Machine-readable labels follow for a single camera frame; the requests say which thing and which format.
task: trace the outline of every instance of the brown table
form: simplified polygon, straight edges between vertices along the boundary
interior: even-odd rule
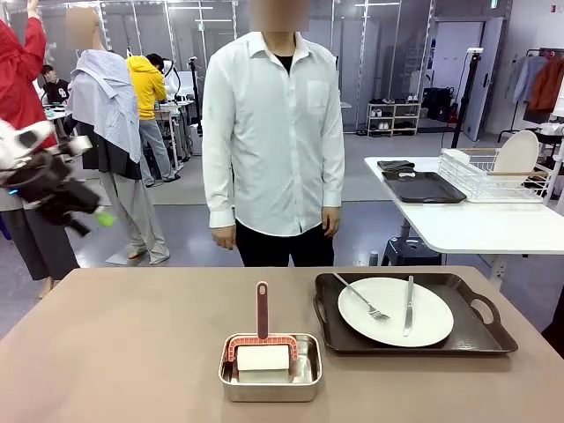
[[[474,269],[453,272],[489,297],[519,344],[488,359],[339,358],[323,349],[310,404],[223,398],[226,337],[253,331],[267,280],[271,330],[308,332],[314,269],[84,269],[0,342],[2,423],[476,423],[562,421],[564,361]],[[339,271],[369,272],[370,268]]]

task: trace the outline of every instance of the yellow jacket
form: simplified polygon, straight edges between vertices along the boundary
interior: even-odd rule
[[[154,119],[155,101],[167,97],[165,79],[144,56],[132,56],[126,60],[126,63],[137,95],[139,119],[142,121]]]

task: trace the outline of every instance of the white sponge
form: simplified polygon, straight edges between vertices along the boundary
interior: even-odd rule
[[[239,383],[289,383],[288,345],[240,346],[237,368]]]

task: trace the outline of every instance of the red jacket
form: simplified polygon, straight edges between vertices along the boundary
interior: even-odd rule
[[[0,20],[0,119],[16,130],[46,121],[41,101],[33,86],[43,66],[47,39],[36,18],[27,20],[26,45],[19,44],[16,34]],[[56,145],[53,135],[42,147]]]
[[[535,79],[529,110],[539,113],[552,113],[554,106],[556,106],[563,78],[564,59],[553,57]]]

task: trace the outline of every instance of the hand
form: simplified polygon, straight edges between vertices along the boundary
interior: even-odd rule
[[[323,207],[321,214],[325,236],[335,236],[338,232],[338,228],[341,226],[341,208]]]
[[[28,18],[37,18],[37,2],[38,0],[27,0]]]
[[[214,227],[211,236],[216,244],[224,249],[233,250],[235,246],[235,225],[226,227]]]

